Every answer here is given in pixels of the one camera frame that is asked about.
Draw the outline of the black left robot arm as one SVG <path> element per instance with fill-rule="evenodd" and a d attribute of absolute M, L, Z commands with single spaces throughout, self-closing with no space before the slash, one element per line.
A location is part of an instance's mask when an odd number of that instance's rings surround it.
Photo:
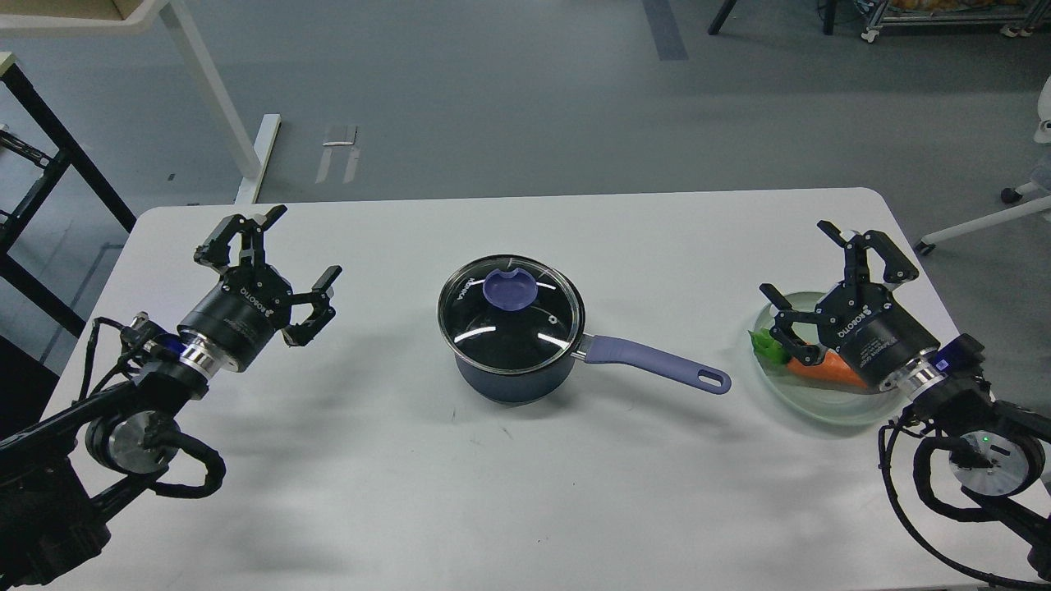
<path fill-rule="evenodd" d="M 2 587 L 45 586 L 97 557 L 108 522 L 149 491 L 200 500 L 227 473 L 220 452 L 184 433 L 177 413 L 222 370 L 244 373 L 275 334 L 289 346 L 318 337 L 337 314 L 328 267 L 304 292 L 265 254 L 286 207 L 223 218 L 195 247 L 218 283 L 168 332 L 146 313 L 98 317 L 71 406 L 2 441 Z"/>

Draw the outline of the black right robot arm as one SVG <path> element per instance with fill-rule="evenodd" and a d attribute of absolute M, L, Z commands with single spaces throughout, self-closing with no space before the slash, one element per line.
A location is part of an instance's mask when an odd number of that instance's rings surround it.
<path fill-rule="evenodd" d="M 1049 419 L 994 399 L 984 378 L 984 347 L 961 334 L 941 345 L 897 303 L 893 288 L 919 272 L 881 231 L 845 238 L 819 221 L 844 254 L 844 272 L 815 309 L 796 309 L 772 284 L 760 291 L 774 307 L 772 339 L 795 360 L 815 366 L 838 353 L 857 378 L 881 392 L 908 399 L 900 417 L 879 430 L 879 472 L 897 519 L 936 561 L 972 579 L 1002 589 L 1047 590 L 1049 519 L 1015 501 L 1036 483 L 1048 483 Z M 957 523 L 997 521 L 1027 543 L 1037 580 L 1007 579 L 967 567 L 939 552 L 908 519 L 891 475 L 897 439 L 920 425 L 912 480 L 918 498 Z"/>

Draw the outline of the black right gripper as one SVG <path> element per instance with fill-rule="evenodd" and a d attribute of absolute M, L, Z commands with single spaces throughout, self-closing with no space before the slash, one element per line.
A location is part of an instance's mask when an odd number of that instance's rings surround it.
<path fill-rule="evenodd" d="M 818 300 L 812 313 L 807 313 L 796 310 L 772 284 L 760 284 L 760 292 L 777 310 L 770 329 L 772 339 L 804 366 L 819 365 L 837 353 L 866 386 L 890 392 L 897 389 L 893 375 L 898 371 L 913 360 L 932 355 L 941 344 L 898 305 L 889 289 L 871 284 L 868 254 L 874 252 L 882 259 L 881 283 L 885 286 L 915 281 L 919 269 L 885 232 L 865 231 L 844 238 L 833 222 L 821 220 L 817 227 L 843 250 L 843 285 L 864 286 L 859 295 L 836 286 Z M 808 344 L 798 337 L 796 324 L 817 327 L 819 343 Z"/>

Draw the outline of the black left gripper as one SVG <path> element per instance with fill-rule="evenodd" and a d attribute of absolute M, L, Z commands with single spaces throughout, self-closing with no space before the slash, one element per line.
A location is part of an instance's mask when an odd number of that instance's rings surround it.
<path fill-rule="evenodd" d="M 233 213 L 195 247 L 195 264 L 226 273 L 181 320 L 177 331 L 205 337 L 227 356 L 234 373 L 247 370 L 279 329 L 289 347 L 301 347 L 318 337 L 337 314 L 331 299 L 332 284 L 344 270 L 339 265 L 328 267 L 304 293 L 291 293 L 289 281 L 273 266 L 266 266 L 265 232 L 286 212 L 287 206 L 279 204 L 266 213 Z M 236 236 L 241 238 L 239 263 L 232 265 L 230 252 Z M 289 324 L 290 308 L 296 305 L 311 305 L 311 313 L 298 324 Z"/>

